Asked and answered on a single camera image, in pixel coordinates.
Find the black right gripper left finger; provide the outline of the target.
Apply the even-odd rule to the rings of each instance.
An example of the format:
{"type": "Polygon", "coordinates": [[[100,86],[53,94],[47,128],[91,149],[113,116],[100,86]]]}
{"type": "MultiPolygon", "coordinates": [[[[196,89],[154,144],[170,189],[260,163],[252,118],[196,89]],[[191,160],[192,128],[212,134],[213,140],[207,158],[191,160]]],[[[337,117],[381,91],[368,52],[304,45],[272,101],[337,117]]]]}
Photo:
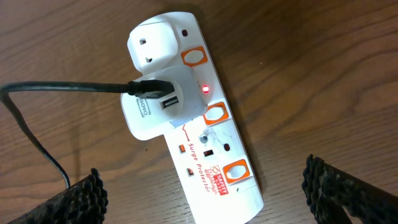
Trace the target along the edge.
{"type": "Polygon", "coordinates": [[[102,224],[108,193],[97,169],[9,224],[102,224]]]}

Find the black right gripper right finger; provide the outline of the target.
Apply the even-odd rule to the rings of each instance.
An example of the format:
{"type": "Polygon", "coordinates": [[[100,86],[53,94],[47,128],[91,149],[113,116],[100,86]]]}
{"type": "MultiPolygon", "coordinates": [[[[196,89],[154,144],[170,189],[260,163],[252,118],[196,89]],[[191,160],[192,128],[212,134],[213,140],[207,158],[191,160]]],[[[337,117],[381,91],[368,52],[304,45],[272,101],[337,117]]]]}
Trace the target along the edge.
{"type": "Polygon", "coordinates": [[[302,190],[317,223],[397,223],[397,197],[309,155],[302,190]]]}

